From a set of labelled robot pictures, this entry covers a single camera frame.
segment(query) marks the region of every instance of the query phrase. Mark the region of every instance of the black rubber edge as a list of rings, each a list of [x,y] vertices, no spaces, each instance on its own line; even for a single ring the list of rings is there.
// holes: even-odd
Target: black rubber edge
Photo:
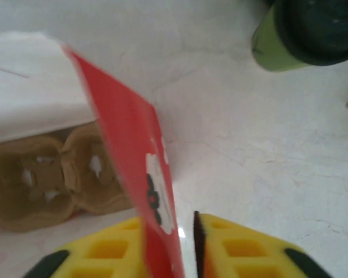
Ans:
[[[200,213],[195,211],[193,220],[193,238],[195,242],[195,256],[197,277],[204,278],[204,261],[205,261],[205,229],[202,226]]]
[[[69,251],[60,250],[45,256],[23,278],[51,278],[69,255]]]
[[[292,248],[285,249],[285,253],[291,261],[307,275],[307,278],[332,278],[307,254]]]
[[[329,57],[325,55],[318,55],[317,53],[311,53],[303,46],[299,45],[299,42],[294,39],[294,30],[290,22],[288,5],[291,1],[299,0],[276,0],[272,9],[274,9],[274,23],[280,39],[282,40],[286,49],[298,60],[318,66],[335,65],[348,60],[348,52],[343,53],[340,57]]]

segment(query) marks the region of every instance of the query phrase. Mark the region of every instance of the white surface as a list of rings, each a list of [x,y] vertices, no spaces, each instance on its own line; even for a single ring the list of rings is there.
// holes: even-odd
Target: white surface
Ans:
[[[41,34],[0,35],[0,142],[94,119],[60,44]]]
[[[348,277],[348,62],[263,71],[250,38],[265,12],[262,0],[0,0],[0,31],[46,31],[155,103],[187,277],[193,210],[290,240]],[[0,232],[0,258],[11,254],[0,277],[112,219]]]

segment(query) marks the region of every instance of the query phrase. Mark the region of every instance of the red paper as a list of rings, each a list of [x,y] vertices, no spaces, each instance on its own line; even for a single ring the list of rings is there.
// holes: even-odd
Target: red paper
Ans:
[[[118,174],[145,226],[146,265],[153,278],[184,278],[172,181],[154,107],[77,54]]]

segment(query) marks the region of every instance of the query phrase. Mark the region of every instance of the yellow plastic object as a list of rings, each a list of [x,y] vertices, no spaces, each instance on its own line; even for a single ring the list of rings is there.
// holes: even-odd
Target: yellow plastic object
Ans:
[[[67,243],[70,255],[52,278],[147,278],[139,218]]]
[[[205,232],[204,278],[305,278],[286,248],[298,246],[209,214]]]

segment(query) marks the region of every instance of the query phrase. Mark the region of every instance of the white background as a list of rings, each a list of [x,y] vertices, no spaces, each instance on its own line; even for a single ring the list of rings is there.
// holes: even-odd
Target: white background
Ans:
[[[348,277],[348,62],[260,69],[250,38],[266,10],[262,0],[0,0],[0,32],[45,31],[155,104],[187,277],[193,210],[299,244]],[[0,230],[0,277],[124,217]]]

